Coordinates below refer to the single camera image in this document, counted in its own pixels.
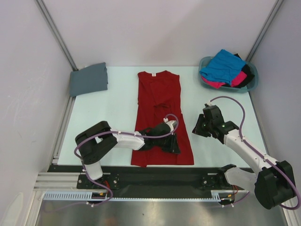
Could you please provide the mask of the red t shirt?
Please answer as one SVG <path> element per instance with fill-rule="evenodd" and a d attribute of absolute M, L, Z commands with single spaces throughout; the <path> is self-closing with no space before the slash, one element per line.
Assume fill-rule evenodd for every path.
<path fill-rule="evenodd" d="M 135 130 L 153 128 L 163 122 L 167 114 L 179 120 L 176 130 L 180 154 L 167 153 L 159 147 L 148 151 L 132 151 L 131 164 L 148 165 L 194 165 L 194 157 L 181 110 L 180 76 L 169 71 L 138 73 L 138 110 Z"/>

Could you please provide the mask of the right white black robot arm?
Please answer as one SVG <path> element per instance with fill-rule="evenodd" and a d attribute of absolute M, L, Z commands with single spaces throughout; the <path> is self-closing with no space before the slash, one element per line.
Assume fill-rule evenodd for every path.
<path fill-rule="evenodd" d="M 220 168 L 217 177 L 220 188 L 228 189 L 231 185 L 243 188 L 253 193 L 257 201 L 268 210 L 294 197 L 300 198 L 292 166 L 287 161 L 279 162 L 257 150 L 235 123 L 224 121 L 218 106 L 205 105 L 192 132 L 218 139 L 252 169 L 252 172 L 247 172 L 233 164 Z"/>

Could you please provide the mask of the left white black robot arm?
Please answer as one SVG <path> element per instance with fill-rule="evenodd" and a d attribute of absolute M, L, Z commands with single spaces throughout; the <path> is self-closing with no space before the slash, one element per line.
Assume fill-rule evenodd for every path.
<path fill-rule="evenodd" d="M 167 118 L 154 128 L 141 131 L 126 132 L 113 130 L 107 121 L 90 127 L 76 136 L 75 153 L 80 153 L 83 168 L 87 174 L 87 182 L 93 188 L 103 185 L 104 177 L 101 159 L 113 148 L 127 148 L 139 152 L 158 147 L 163 152 L 180 154 L 175 130 L 177 120 Z"/>

